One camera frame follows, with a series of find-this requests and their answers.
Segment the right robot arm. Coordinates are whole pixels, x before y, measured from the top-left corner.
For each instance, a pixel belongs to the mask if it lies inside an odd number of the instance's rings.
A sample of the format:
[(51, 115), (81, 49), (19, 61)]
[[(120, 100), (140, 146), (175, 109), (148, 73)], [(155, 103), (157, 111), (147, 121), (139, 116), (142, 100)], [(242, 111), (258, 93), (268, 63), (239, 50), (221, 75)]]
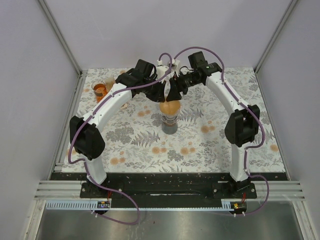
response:
[(188, 56), (191, 71), (175, 73), (170, 78), (167, 102), (181, 100), (190, 87), (203, 84), (222, 103), (228, 114), (224, 134), (231, 144), (231, 180), (227, 183), (228, 194), (239, 198), (250, 185), (250, 172), (246, 166), (248, 148), (252, 146), (259, 131), (260, 108), (249, 105), (223, 80), (223, 70), (216, 63), (208, 63), (203, 52)]

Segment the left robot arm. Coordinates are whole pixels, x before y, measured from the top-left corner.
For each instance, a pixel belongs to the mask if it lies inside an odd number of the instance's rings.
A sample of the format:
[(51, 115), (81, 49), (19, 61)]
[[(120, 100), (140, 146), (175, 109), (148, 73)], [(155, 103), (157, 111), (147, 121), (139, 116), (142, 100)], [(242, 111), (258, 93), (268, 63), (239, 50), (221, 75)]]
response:
[(135, 95), (143, 93), (153, 102), (164, 102), (163, 79), (171, 73), (171, 65), (158, 66), (139, 59), (134, 68), (120, 74), (105, 97), (82, 117), (73, 116), (69, 122), (70, 150), (82, 156), (87, 178), (93, 184), (91, 192), (98, 198), (107, 195), (109, 186), (102, 163), (105, 141), (102, 131), (117, 111)]

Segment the glass coffee carafe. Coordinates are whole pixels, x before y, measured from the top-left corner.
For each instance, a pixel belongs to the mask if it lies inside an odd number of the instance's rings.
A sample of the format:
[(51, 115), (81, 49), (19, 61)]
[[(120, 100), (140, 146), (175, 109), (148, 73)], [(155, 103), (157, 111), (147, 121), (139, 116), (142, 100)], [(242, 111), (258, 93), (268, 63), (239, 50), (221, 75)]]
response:
[(167, 135), (172, 135), (176, 133), (178, 130), (177, 120), (178, 120), (177, 116), (162, 115), (161, 117), (162, 131)]

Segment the brown paper coffee filter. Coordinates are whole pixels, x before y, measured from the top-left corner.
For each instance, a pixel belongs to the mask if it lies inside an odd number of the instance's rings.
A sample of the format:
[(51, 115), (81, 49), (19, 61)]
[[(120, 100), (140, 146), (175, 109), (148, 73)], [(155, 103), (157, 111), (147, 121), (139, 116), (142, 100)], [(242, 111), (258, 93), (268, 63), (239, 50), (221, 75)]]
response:
[(179, 100), (170, 102), (160, 102), (159, 109), (164, 115), (174, 116), (181, 108), (181, 103)]

